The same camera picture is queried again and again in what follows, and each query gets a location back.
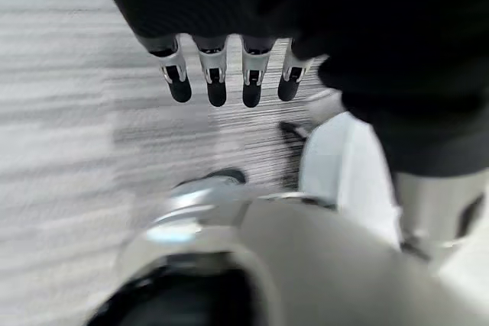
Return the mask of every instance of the silver metal part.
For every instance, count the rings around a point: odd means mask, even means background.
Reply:
[[[212,84],[210,69],[219,69],[219,82],[224,83],[226,74],[226,53],[227,44],[224,48],[217,53],[203,53],[199,50],[200,64],[202,65],[202,72],[206,78],[208,84]]]
[[[324,198],[315,195],[309,195],[306,194],[305,192],[279,192],[277,194],[261,196],[260,199],[272,200],[272,201],[274,200],[286,201],[289,199],[295,201],[299,200],[299,202],[302,204],[318,205],[323,208],[336,210],[335,204],[331,202],[327,202]]]
[[[267,53],[262,53],[261,55],[252,55],[246,52],[243,46],[243,80],[246,86],[250,85],[250,71],[258,71],[258,81],[257,86],[261,86],[265,72],[267,71],[268,60],[270,59],[271,51]]]
[[[199,273],[203,264],[205,275],[209,262],[199,257],[226,253],[227,261],[217,262],[218,267],[246,272],[258,324],[487,324],[484,315],[431,276],[419,259],[334,211],[294,198],[230,198],[228,204],[244,210],[235,211],[239,215],[234,220],[222,214],[226,205],[168,216],[141,234],[128,247],[138,252],[130,251],[124,259],[143,269],[151,261],[190,255],[190,263],[183,265]],[[202,217],[212,224],[202,224]]]
[[[176,66],[176,70],[178,71],[178,76],[181,82],[185,82],[186,80],[186,64],[185,58],[183,57],[182,47],[180,45],[180,36],[175,37],[177,50],[175,53],[169,56],[155,56],[160,62],[161,69],[163,70],[164,78],[169,82],[169,84],[173,83],[173,80],[168,75],[167,67],[168,66]]]
[[[290,73],[292,72],[292,68],[300,68],[302,71],[300,73],[299,78],[297,78],[296,80],[296,82],[299,83],[303,79],[304,74],[306,74],[306,72],[313,64],[314,59],[309,59],[309,60],[297,59],[292,53],[292,42],[293,40],[289,41],[287,50],[285,52],[285,59],[283,60],[282,76],[283,79],[288,82],[290,78]]]
[[[454,178],[396,176],[404,247],[436,270],[471,233],[484,205],[487,171]]]

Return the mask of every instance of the black fabric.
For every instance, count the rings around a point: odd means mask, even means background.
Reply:
[[[253,326],[256,311],[240,270],[185,276],[160,268],[124,284],[86,326]]]
[[[489,166],[489,0],[115,1],[142,37],[288,36],[298,57],[328,54],[320,79],[373,124],[393,171]]]

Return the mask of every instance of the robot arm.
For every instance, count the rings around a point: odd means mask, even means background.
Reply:
[[[487,324],[423,262],[327,203],[219,190],[171,211],[123,250],[125,285],[88,326],[171,324],[178,317],[189,326],[216,324],[216,312],[227,317],[223,324],[247,326]]]

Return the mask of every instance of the striped carpet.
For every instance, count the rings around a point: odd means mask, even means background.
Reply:
[[[304,98],[322,87],[311,71],[296,101],[278,101],[285,45],[248,109],[233,37],[228,102],[213,108],[183,37],[182,106],[111,0],[0,0],[0,325],[80,325],[115,285],[121,244],[184,179],[240,166],[258,185],[293,187],[301,146],[277,122],[306,119]],[[486,305],[488,222],[447,270]]]

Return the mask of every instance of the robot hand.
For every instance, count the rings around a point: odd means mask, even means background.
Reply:
[[[210,103],[220,107],[226,102],[226,36],[193,36],[199,50],[202,73],[207,85]],[[268,60],[275,39],[266,37],[241,37],[243,49],[243,102],[247,107],[258,105],[261,97],[261,83],[267,71]],[[289,42],[283,72],[278,87],[282,101],[291,101],[297,93],[299,83],[310,68],[312,59],[298,60],[292,53]],[[158,58],[165,80],[175,101],[187,102],[192,96],[186,64],[178,36],[160,37],[159,42],[145,44],[151,54]]]

